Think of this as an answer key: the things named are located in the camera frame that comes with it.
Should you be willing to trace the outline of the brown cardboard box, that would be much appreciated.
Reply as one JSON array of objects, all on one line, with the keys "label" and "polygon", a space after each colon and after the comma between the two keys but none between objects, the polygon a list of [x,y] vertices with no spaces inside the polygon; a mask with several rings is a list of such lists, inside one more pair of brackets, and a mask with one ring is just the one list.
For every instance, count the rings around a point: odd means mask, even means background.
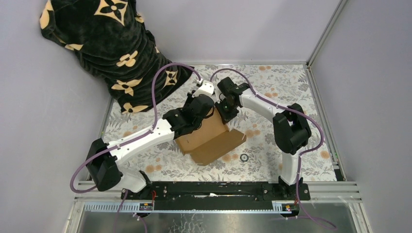
[{"label": "brown cardboard box", "polygon": [[202,121],[199,129],[175,141],[181,152],[188,154],[194,163],[207,166],[242,145],[246,139],[244,133],[223,124],[219,112],[215,110],[211,117]]}]

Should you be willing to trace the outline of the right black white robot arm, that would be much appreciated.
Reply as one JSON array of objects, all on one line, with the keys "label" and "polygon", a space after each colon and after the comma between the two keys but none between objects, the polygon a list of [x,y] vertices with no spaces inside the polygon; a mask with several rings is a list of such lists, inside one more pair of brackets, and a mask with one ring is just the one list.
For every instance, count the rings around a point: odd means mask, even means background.
[{"label": "right black white robot arm", "polygon": [[299,181],[296,175],[300,172],[298,152],[303,150],[311,137],[308,120],[301,115],[302,107],[297,103],[281,107],[267,97],[254,93],[249,84],[236,85],[229,77],[217,84],[216,97],[215,107],[224,124],[233,120],[242,107],[272,122],[275,143],[282,151],[283,169],[280,180],[283,183],[278,192],[285,200],[295,197],[298,193],[296,183]]}]

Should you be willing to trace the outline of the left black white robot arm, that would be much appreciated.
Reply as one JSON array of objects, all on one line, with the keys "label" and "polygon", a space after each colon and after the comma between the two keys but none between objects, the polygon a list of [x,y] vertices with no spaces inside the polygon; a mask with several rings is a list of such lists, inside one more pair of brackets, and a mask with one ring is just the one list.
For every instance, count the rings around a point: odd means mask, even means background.
[{"label": "left black white robot arm", "polygon": [[138,199],[146,199],[151,187],[143,174],[127,173],[120,166],[151,147],[199,129],[202,121],[211,116],[213,111],[212,97],[205,94],[189,96],[183,107],[169,110],[157,120],[154,128],[148,127],[109,143],[103,142],[101,138],[93,141],[86,157],[86,168],[95,187],[100,192],[122,187],[132,191]]}]

